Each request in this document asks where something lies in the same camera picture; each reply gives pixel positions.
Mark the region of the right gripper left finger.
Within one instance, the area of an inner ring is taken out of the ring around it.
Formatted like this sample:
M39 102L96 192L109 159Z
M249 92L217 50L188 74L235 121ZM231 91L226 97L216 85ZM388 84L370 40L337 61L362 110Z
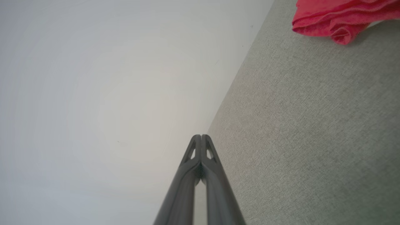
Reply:
M155 225L192 225L197 169L200 165L201 135L194 135L174 175Z

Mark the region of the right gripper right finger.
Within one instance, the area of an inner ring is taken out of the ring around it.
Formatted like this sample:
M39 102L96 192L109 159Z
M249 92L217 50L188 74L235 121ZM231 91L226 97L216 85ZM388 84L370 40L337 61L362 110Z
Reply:
M245 220L211 137L202 135L202 181L206 185L207 223L244 225Z

